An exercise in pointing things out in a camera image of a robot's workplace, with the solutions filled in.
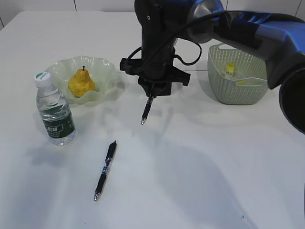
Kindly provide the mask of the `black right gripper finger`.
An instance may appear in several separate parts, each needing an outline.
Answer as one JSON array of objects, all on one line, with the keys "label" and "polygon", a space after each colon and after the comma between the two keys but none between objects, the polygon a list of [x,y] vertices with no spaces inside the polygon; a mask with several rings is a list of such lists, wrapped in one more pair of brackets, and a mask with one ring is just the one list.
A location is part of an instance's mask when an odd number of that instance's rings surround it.
[{"label": "black right gripper finger", "polygon": [[154,84],[148,85],[145,89],[145,93],[148,98],[156,98],[157,92],[155,89],[155,85]]}]

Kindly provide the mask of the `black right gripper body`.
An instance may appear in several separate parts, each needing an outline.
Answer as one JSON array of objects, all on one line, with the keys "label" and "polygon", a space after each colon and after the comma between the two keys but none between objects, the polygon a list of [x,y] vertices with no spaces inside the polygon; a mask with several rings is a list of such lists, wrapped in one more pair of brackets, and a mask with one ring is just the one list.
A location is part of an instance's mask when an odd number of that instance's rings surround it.
[{"label": "black right gripper body", "polygon": [[148,85],[154,83],[181,83],[183,86],[188,86],[190,74],[174,67],[172,64],[161,66],[148,66],[143,71],[135,73],[135,69],[143,63],[142,59],[122,58],[120,62],[120,70],[129,75],[139,76],[138,84],[145,91]]}]

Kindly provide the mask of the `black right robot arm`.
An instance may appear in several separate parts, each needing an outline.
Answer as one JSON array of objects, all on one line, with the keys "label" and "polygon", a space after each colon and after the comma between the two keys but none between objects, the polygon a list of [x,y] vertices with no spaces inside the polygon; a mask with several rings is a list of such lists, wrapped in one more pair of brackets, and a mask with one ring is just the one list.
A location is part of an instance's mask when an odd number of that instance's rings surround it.
[{"label": "black right robot arm", "polygon": [[218,0],[137,0],[142,45],[123,58],[120,69],[137,75],[148,98],[170,95],[172,83],[188,85],[190,75],[173,65],[175,40],[196,44],[218,40],[262,59],[269,89],[280,87],[279,104],[288,122],[305,130],[305,23],[295,16],[247,10],[225,10]]}]

